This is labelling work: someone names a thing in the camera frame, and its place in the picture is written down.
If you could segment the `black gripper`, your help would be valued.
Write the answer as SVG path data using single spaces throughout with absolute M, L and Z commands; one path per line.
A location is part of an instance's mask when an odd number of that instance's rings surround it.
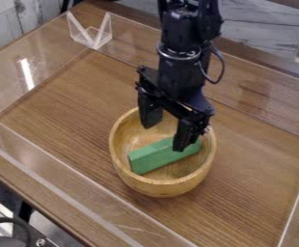
M 163 120 L 167 110 L 177 118 L 172 150 L 184 149 L 205 133 L 213 107 L 203 95 L 208 81 L 207 69 L 211 45 L 188 51 L 157 45 L 158 68 L 137 68 L 137 108 L 140 123 L 145 129 Z

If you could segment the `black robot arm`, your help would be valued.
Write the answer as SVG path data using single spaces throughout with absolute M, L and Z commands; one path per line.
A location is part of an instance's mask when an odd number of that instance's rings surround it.
M 177 118 L 172 149 L 184 149 L 207 133 L 215 109 L 203 95 L 211 57 L 221 53 L 212 45 L 223 18 L 217 0 L 157 0 L 161 39 L 158 67 L 137 68 L 137 107 L 141 125 L 154 126 L 169 112 Z

